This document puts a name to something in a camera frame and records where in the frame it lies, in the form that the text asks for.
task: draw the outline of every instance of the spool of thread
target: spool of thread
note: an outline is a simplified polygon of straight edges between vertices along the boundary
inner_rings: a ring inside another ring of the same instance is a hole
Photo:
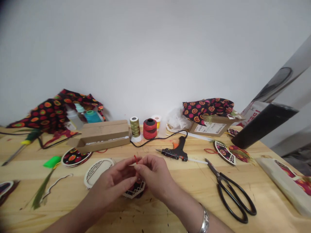
[[[156,121],[156,130],[159,132],[162,117],[160,115],[153,115],[151,118]]]
[[[96,123],[96,122],[101,122],[101,119],[97,115],[96,112],[93,110],[87,111],[86,114],[84,115],[85,118],[87,119],[88,123]]]
[[[156,121],[154,119],[145,120],[143,129],[145,139],[150,140],[156,137]]]
[[[137,116],[133,116],[130,118],[130,125],[133,137],[138,138],[140,136],[140,129],[139,129],[139,119]]]

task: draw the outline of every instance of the screwdriver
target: screwdriver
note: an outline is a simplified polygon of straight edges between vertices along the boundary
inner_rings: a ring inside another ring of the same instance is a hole
[[[11,155],[7,161],[5,161],[2,166],[7,165],[14,157],[26,146],[31,144],[35,139],[37,139],[43,132],[40,129],[33,129],[30,134],[28,134],[27,138],[21,142],[22,146]]]

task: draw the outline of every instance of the olive green thread spool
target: olive green thread spool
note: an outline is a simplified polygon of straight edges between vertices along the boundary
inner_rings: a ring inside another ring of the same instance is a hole
[[[132,130],[133,137],[137,138],[140,136],[140,129],[139,129],[139,119],[136,116],[130,118],[130,125]]]

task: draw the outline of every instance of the plastic bottle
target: plastic bottle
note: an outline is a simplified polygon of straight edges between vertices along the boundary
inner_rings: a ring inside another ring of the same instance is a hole
[[[68,105],[66,105],[66,109],[67,109],[67,118],[76,127],[77,130],[81,130],[84,123],[79,119],[77,112],[71,109]]]
[[[100,117],[93,110],[87,111],[85,114],[85,118],[87,119],[88,123],[101,122]]]
[[[75,108],[77,109],[79,119],[82,122],[87,123],[87,119],[85,118],[86,110],[84,107],[82,107],[81,104],[75,104]]]

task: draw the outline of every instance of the hand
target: hand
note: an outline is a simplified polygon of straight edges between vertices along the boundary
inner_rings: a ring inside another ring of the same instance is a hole
[[[134,157],[124,159],[103,172],[77,208],[84,214],[101,217],[118,197],[135,184],[136,171],[130,166],[135,162]]]
[[[164,158],[147,155],[134,165],[137,176],[142,176],[151,193],[162,202],[166,202],[177,184],[169,173]]]

